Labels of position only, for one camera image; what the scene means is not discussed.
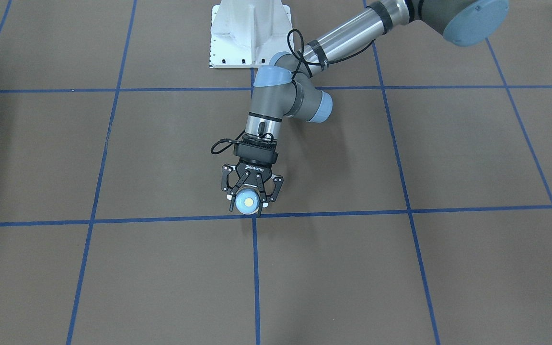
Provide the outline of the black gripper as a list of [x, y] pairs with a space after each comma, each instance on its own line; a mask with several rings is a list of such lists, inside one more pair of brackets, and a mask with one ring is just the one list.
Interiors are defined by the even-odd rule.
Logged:
[[[225, 164], [221, 169], [221, 190], [230, 196], [229, 212], [236, 205], [236, 196], [243, 184], [257, 186], [263, 206], [275, 202], [284, 183], [282, 175], [272, 174], [272, 164], [276, 163], [276, 140], [264, 140], [254, 135], [243, 135], [242, 140], [234, 144], [234, 155], [239, 157], [236, 168]], [[229, 183], [230, 174], [234, 173], [239, 178], [235, 185]], [[272, 184], [272, 190], [267, 192], [265, 183]]]

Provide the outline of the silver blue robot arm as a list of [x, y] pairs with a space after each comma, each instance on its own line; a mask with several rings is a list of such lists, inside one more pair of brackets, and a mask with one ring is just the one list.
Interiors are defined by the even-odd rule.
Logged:
[[312, 77], [331, 65], [351, 59], [394, 27], [422, 21], [456, 46], [472, 46], [492, 35], [509, 11], [507, 0], [377, 0], [364, 10], [300, 49], [289, 44], [261, 66], [253, 83], [245, 129], [220, 143], [232, 147], [235, 165], [221, 169], [221, 190], [229, 210], [260, 215], [277, 200], [284, 183], [272, 172], [284, 118], [308, 123], [326, 121], [333, 109], [331, 96], [313, 85]]

